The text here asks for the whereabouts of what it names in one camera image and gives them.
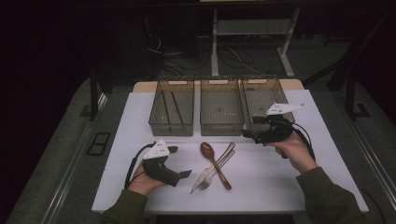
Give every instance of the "person's left hand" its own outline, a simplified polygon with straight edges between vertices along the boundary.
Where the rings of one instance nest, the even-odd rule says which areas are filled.
[[[143,169],[143,161],[140,162],[139,166],[137,167],[136,171],[134,172],[133,181],[128,186],[128,190],[149,196],[149,194],[162,186],[165,186],[162,181],[157,179],[153,179],[146,175]]]

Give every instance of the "forearm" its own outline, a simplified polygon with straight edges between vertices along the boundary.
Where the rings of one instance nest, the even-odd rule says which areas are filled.
[[[148,197],[124,189],[116,203],[102,214],[100,223],[142,223],[147,201]]]
[[[334,185],[322,168],[297,177],[304,196],[306,213],[314,223],[366,223],[355,196]]]

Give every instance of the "dark background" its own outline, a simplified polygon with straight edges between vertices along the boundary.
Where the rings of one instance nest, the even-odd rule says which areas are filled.
[[[7,0],[0,4],[0,222],[3,223],[74,92],[92,71],[99,74],[102,89],[111,91],[113,85],[153,79],[158,59],[150,57],[145,50],[148,39],[141,22],[144,11],[81,11],[66,1]],[[295,34],[352,37],[356,33],[350,24],[364,24],[370,20],[367,13],[366,9],[360,11],[353,7],[304,7]],[[167,35],[170,45],[183,35],[185,38],[180,38],[180,43],[189,43],[189,38],[211,29],[211,18],[207,17],[210,14],[204,11],[191,14],[177,10],[172,15],[174,17],[157,14],[153,19],[156,32]],[[384,81],[395,71],[392,69],[396,64],[394,15],[393,11],[393,19],[381,27],[356,71],[365,74],[361,75],[362,83],[372,86],[371,94],[396,122],[395,93],[389,91],[390,82]],[[178,24],[185,28],[180,30],[169,25],[175,21],[185,22]],[[191,45],[186,46],[190,48],[187,50],[194,51]]]

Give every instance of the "hand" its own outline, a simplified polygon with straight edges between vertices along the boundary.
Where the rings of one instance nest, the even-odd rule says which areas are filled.
[[[303,174],[318,167],[317,163],[309,155],[303,140],[300,136],[293,132],[290,137],[282,142],[268,143],[267,146],[276,148],[276,152],[282,152],[290,159],[291,165]]]
[[[166,184],[146,175],[142,164],[143,161],[140,162],[139,166],[134,172],[134,180],[131,182],[131,184],[129,184],[128,190],[149,196],[153,190],[161,186],[165,186]]]

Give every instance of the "fork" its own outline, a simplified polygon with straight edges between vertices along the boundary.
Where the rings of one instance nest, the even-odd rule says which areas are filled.
[[[218,164],[219,168],[221,168],[235,153],[235,150],[231,150]],[[210,184],[212,184],[213,176],[215,176],[218,172],[214,170],[211,175],[204,179],[204,181],[198,186],[199,190],[207,189]]]

